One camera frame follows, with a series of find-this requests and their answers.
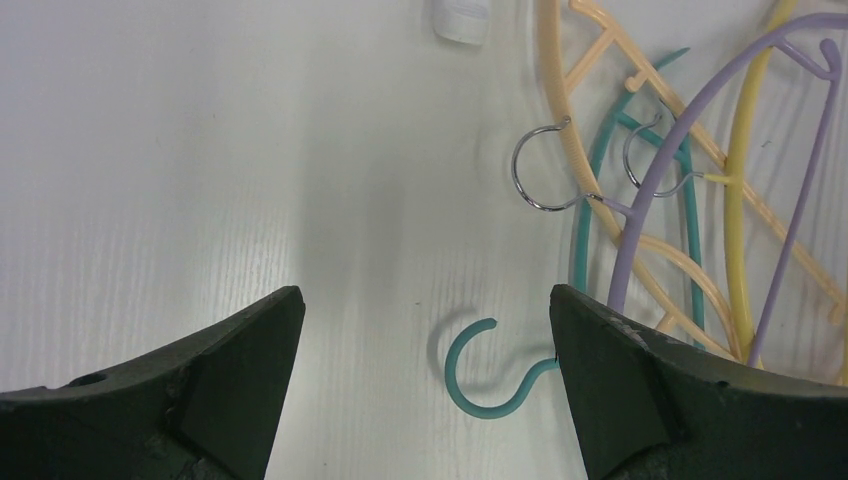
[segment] white plastic object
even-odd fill
[[[433,29],[448,40],[482,45],[489,31],[491,0],[433,0]]]

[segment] wood grain surface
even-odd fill
[[[553,353],[548,295],[566,278],[572,214],[532,210],[508,179],[514,142],[551,121],[532,2],[493,3],[486,45],[470,48],[435,36],[430,0],[3,2],[0,389],[63,385],[297,284],[307,317],[268,478],[584,478],[557,375],[497,421],[464,415],[443,386],[450,341],[494,316],[459,379],[477,402],[508,398]],[[684,98],[755,37],[769,3],[604,2],[649,58],[693,47],[667,69]],[[563,22],[576,58],[595,30]],[[627,73],[611,54],[578,89],[584,139]],[[720,144],[737,88],[703,118]],[[776,59],[764,88],[750,178],[788,221],[824,85]],[[801,234],[843,286],[844,106]],[[642,120],[656,109],[650,96],[632,107]],[[601,183],[629,200],[622,140]],[[544,136],[525,150],[522,178],[541,200],[576,194],[562,155]],[[649,151],[634,158],[643,173]],[[721,192],[699,195],[721,279]],[[647,228],[681,245],[677,201]],[[605,298],[613,252],[594,238],[590,280]],[[755,222],[749,238],[756,317],[779,245]],[[682,275],[652,265],[685,302]],[[842,334],[826,297],[797,266],[783,292],[766,361],[831,375]],[[627,313],[658,321],[631,293]]]

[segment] chrome hook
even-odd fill
[[[514,412],[521,406],[522,403],[524,403],[524,400],[530,393],[530,389],[533,387],[533,383],[536,382],[539,375],[547,372],[548,370],[555,370],[559,368],[559,362],[556,358],[549,358],[537,362],[535,365],[530,367],[530,370],[524,376],[524,380],[521,381],[521,384],[518,386],[518,390],[512,398],[507,400],[504,404],[497,407],[481,407],[480,405],[472,403],[465,397],[465,395],[462,394],[462,390],[459,389],[459,383],[456,381],[456,364],[459,361],[459,354],[462,353],[463,347],[465,347],[465,345],[477,334],[485,332],[486,330],[491,330],[495,328],[497,324],[498,322],[494,318],[484,318],[483,320],[478,320],[466,327],[451,344],[448,349],[447,358],[445,359],[445,386],[447,387],[448,395],[450,395],[451,400],[453,400],[453,403],[455,403],[456,406],[463,412],[471,415],[472,417],[482,418],[484,420],[494,420],[496,418],[505,417]]]
[[[521,198],[524,199],[531,207],[542,210],[543,212],[559,212],[562,210],[566,210],[568,208],[573,207],[581,200],[597,200],[601,203],[606,204],[610,208],[615,211],[621,212],[624,215],[628,215],[630,212],[630,208],[622,205],[614,200],[609,200],[604,198],[603,196],[597,193],[583,193],[580,194],[571,200],[561,204],[561,205],[545,205],[544,203],[539,203],[534,200],[527,192],[524,190],[524,186],[521,185],[521,180],[518,178],[518,156],[521,154],[521,149],[524,147],[524,144],[527,143],[528,140],[539,135],[540,133],[545,132],[559,132],[565,127],[567,127],[571,123],[571,117],[564,117],[561,122],[555,125],[546,125],[544,127],[539,127],[529,132],[525,133],[518,143],[515,144],[515,149],[512,152],[512,183],[515,185],[515,189],[518,190],[518,194],[521,195]]]
[[[633,186],[636,187],[636,188],[642,188],[642,182],[640,182],[639,179],[636,178],[636,174],[633,173],[633,168],[630,166],[630,144],[633,142],[633,139],[636,138],[639,135],[639,132],[641,132],[642,130],[646,130],[646,129],[655,127],[657,124],[660,123],[660,120],[662,120],[662,114],[657,113],[657,114],[654,115],[653,120],[651,120],[650,122],[648,122],[648,123],[646,123],[646,124],[644,124],[644,125],[642,125],[638,128],[633,129],[633,131],[630,132],[629,135],[627,135],[627,138],[624,140],[624,146],[621,148],[621,158],[624,161],[624,171],[627,172],[627,178],[630,179],[630,183],[632,183]],[[671,197],[672,195],[677,193],[678,190],[683,188],[683,185],[685,185],[686,182],[688,182],[690,179],[696,178],[696,177],[697,178],[703,178],[704,172],[689,172],[686,175],[684,175],[683,178],[681,178],[680,181],[677,182],[677,184],[675,186],[671,187],[670,189],[668,189],[664,192],[655,192],[653,194],[653,196],[654,196],[654,198]]]

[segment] teal hook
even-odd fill
[[[495,328],[497,324],[498,322],[494,318],[484,318],[483,320],[478,320],[469,325],[453,341],[448,349],[448,356],[445,360],[445,386],[448,389],[448,394],[450,395],[451,400],[453,400],[453,403],[455,403],[456,406],[463,412],[471,415],[472,417],[482,418],[484,420],[493,420],[505,417],[514,412],[521,406],[522,403],[524,403],[524,400],[530,393],[530,389],[533,388],[533,383],[536,382],[539,375],[547,372],[548,370],[556,370],[559,368],[559,362],[557,362],[556,358],[542,360],[530,367],[527,375],[524,376],[524,380],[521,381],[521,385],[518,386],[518,391],[516,391],[515,395],[513,395],[512,398],[507,400],[503,405],[499,405],[497,407],[481,407],[480,405],[472,403],[465,397],[465,395],[462,394],[462,390],[459,389],[459,383],[456,381],[456,364],[459,361],[459,354],[462,353],[462,349],[465,345],[468,344],[472,338],[477,336],[477,334],[485,332],[486,330],[491,330]]]

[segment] metal hook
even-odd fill
[[[459,389],[459,383],[456,381],[456,364],[459,361],[459,354],[462,353],[463,347],[465,347],[465,345],[477,334],[485,332],[486,330],[491,330],[495,328],[497,324],[498,322],[494,318],[484,318],[483,320],[478,320],[469,325],[456,337],[456,340],[453,341],[448,349],[447,359],[445,360],[445,386],[447,387],[451,400],[453,400],[453,403],[455,403],[456,406],[463,412],[471,415],[472,417],[482,418],[485,420],[505,417],[514,412],[521,406],[522,403],[524,403],[524,400],[530,393],[530,389],[533,387],[533,383],[537,378],[539,378],[539,375],[547,372],[548,370],[555,370],[559,368],[559,362],[556,358],[549,358],[537,362],[535,365],[530,367],[530,370],[524,376],[524,380],[521,381],[521,384],[518,386],[518,390],[512,398],[507,400],[503,405],[499,405],[497,407],[481,407],[480,405],[472,403],[465,397],[465,395],[462,394],[462,390]]]
[[[636,178],[636,174],[633,173],[633,168],[630,166],[630,144],[633,142],[633,139],[639,135],[639,132],[655,127],[657,124],[660,123],[660,120],[662,120],[662,114],[657,113],[654,115],[654,119],[651,120],[649,123],[646,123],[640,127],[633,129],[633,131],[630,132],[629,135],[627,135],[627,138],[624,140],[624,146],[621,148],[621,157],[624,161],[624,171],[627,172],[627,178],[630,179],[630,183],[632,183],[633,186],[636,188],[642,188],[642,182],[640,182],[639,179]],[[685,185],[686,182],[688,182],[690,179],[695,177],[703,178],[703,176],[704,172],[689,172],[684,175],[683,178],[681,178],[675,186],[671,187],[670,189],[664,192],[654,193],[654,198],[671,197],[672,195],[676,194],[678,190],[680,190],[683,185]]]
[[[562,119],[561,122],[559,122],[555,125],[546,125],[544,127],[539,127],[539,128],[534,129],[534,130],[530,130],[529,132],[525,133],[524,136],[521,137],[520,140],[518,140],[518,143],[515,144],[515,150],[513,150],[513,152],[512,152],[512,183],[513,183],[513,185],[515,185],[515,189],[518,190],[518,194],[521,195],[521,198],[523,198],[524,201],[527,202],[531,207],[537,208],[537,209],[542,210],[544,212],[559,212],[559,211],[566,210],[568,208],[573,207],[574,205],[576,205],[581,200],[591,199],[591,200],[597,200],[601,203],[604,203],[607,206],[609,206],[610,208],[612,208],[613,210],[618,211],[620,213],[623,213],[624,215],[628,215],[629,212],[630,212],[629,207],[622,205],[622,204],[620,204],[620,203],[618,203],[614,200],[606,199],[603,196],[598,195],[597,193],[591,193],[591,192],[583,193],[583,194],[580,194],[580,195],[572,198],[571,200],[569,200],[569,201],[567,201],[567,202],[565,202],[561,205],[545,205],[544,203],[539,203],[536,200],[534,200],[524,190],[524,186],[521,185],[521,180],[518,178],[518,156],[521,154],[521,149],[524,147],[524,144],[527,143],[528,140],[530,140],[531,138],[535,137],[536,135],[538,135],[540,133],[559,132],[560,130],[562,130],[563,128],[568,126],[570,123],[571,123],[571,117],[566,116]]]

